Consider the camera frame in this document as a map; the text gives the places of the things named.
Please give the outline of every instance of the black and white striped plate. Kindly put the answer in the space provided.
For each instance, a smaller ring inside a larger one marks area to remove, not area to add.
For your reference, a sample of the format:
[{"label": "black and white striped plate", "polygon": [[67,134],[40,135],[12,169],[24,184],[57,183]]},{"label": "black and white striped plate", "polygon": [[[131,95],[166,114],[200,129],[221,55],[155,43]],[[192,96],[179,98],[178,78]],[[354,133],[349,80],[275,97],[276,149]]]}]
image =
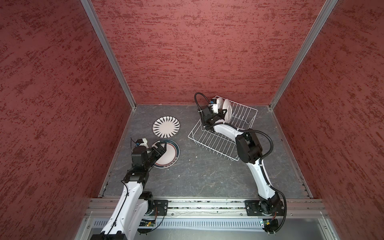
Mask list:
[{"label": "black and white striped plate", "polygon": [[180,129],[179,121],[171,116],[161,117],[152,126],[152,131],[157,137],[170,138]]}]

